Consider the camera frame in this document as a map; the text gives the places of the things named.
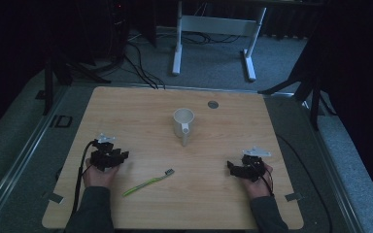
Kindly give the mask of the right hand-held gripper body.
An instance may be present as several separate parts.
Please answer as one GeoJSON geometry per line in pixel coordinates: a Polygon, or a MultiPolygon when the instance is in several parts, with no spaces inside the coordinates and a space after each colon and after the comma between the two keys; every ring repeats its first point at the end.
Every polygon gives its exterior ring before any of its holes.
{"type": "Polygon", "coordinates": [[[243,150],[241,158],[242,165],[233,165],[232,175],[251,180],[252,182],[259,180],[266,172],[262,158],[270,155],[269,151],[257,147],[253,147],[250,150],[243,150]]]}

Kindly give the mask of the white cup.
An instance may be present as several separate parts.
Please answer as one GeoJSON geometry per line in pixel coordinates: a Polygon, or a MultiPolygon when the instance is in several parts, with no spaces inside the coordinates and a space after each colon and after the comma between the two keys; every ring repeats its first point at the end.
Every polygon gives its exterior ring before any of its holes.
{"type": "Polygon", "coordinates": [[[182,146],[188,143],[194,123],[195,114],[187,108],[180,108],[173,114],[173,128],[175,135],[182,140],[182,146]]]}

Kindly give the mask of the person's right hand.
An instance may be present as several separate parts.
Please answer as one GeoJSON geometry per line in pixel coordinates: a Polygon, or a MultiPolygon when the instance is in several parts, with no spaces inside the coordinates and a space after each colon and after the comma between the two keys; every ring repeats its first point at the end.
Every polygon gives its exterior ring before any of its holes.
{"type": "Polygon", "coordinates": [[[272,167],[264,164],[266,172],[256,182],[242,179],[241,182],[251,199],[268,197],[273,195],[272,167]]]}

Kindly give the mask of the black stand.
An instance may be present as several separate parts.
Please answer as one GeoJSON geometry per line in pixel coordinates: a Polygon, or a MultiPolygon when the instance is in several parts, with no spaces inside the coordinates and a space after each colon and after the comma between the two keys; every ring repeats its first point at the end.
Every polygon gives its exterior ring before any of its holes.
{"type": "Polygon", "coordinates": [[[330,52],[328,50],[304,50],[296,61],[289,77],[284,82],[260,90],[258,93],[272,95],[292,84],[299,83],[298,88],[294,92],[294,98],[296,101],[302,102],[305,101],[309,95],[312,95],[309,120],[313,128],[319,130],[318,115],[320,101],[322,99],[322,75],[324,65],[329,60],[329,57],[330,52]]]}
{"type": "Polygon", "coordinates": [[[77,70],[82,75],[97,83],[110,83],[100,78],[85,66],[73,61],[63,53],[53,54],[45,63],[44,69],[44,89],[40,90],[36,98],[45,102],[43,115],[46,116],[54,103],[53,78],[56,78],[61,85],[70,85],[73,81],[70,68],[77,70]]]}

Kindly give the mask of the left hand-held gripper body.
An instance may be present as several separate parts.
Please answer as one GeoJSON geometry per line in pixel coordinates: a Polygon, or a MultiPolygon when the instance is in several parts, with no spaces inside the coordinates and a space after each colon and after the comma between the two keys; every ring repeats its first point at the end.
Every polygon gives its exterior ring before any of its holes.
{"type": "Polygon", "coordinates": [[[108,137],[101,133],[97,139],[93,141],[95,151],[90,155],[90,163],[101,171],[119,166],[124,162],[120,154],[121,149],[115,149],[113,141],[115,137],[108,137]]]}

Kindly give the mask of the person's left hand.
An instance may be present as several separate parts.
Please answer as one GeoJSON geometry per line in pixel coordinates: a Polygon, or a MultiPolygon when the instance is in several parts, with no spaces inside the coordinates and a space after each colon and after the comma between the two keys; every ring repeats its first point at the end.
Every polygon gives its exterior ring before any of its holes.
{"type": "Polygon", "coordinates": [[[107,171],[101,171],[94,167],[90,160],[85,161],[86,169],[83,174],[85,187],[100,186],[110,189],[113,185],[119,166],[112,167],[107,171]]]}

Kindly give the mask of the white metal desk frame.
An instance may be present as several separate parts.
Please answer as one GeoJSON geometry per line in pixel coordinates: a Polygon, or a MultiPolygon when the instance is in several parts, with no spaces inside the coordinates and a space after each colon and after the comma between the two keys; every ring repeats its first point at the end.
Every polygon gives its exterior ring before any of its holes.
{"type": "Polygon", "coordinates": [[[184,2],[183,0],[179,0],[177,3],[176,46],[172,74],[177,76],[181,73],[184,33],[202,35],[205,44],[225,43],[230,42],[232,37],[235,39],[246,37],[250,42],[241,52],[242,62],[246,68],[248,80],[254,82],[256,80],[256,73],[253,63],[253,52],[267,12],[266,7],[257,7],[256,9],[255,19],[207,17],[199,13],[185,15],[184,2]]]}

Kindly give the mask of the green toothbrush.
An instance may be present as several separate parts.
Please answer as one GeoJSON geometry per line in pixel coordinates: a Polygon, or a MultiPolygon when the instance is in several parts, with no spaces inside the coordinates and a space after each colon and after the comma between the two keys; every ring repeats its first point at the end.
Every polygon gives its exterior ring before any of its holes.
{"type": "Polygon", "coordinates": [[[133,187],[129,188],[128,190],[126,190],[126,191],[122,194],[122,196],[123,196],[123,197],[126,197],[126,196],[128,196],[128,195],[130,195],[130,194],[136,192],[137,190],[142,189],[142,188],[144,188],[144,187],[146,187],[146,186],[148,186],[148,185],[150,185],[150,184],[160,182],[160,181],[162,181],[162,180],[164,180],[164,179],[170,177],[170,176],[173,175],[174,173],[175,173],[175,171],[174,171],[173,169],[169,169],[169,170],[165,171],[165,172],[164,172],[164,175],[161,176],[161,177],[156,177],[156,178],[149,179],[149,180],[147,180],[147,181],[145,181],[145,182],[143,182],[143,183],[141,183],[141,184],[138,184],[138,185],[136,185],[136,186],[133,186],[133,187]]]}

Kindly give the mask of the black rectangular bracket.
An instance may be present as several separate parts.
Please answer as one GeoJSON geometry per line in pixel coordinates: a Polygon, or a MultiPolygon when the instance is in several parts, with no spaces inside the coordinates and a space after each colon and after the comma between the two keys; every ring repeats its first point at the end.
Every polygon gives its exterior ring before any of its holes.
{"type": "Polygon", "coordinates": [[[53,128],[68,128],[71,126],[73,118],[71,116],[59,116],[55,115],[50,123],[50,127],[53,128]]]}

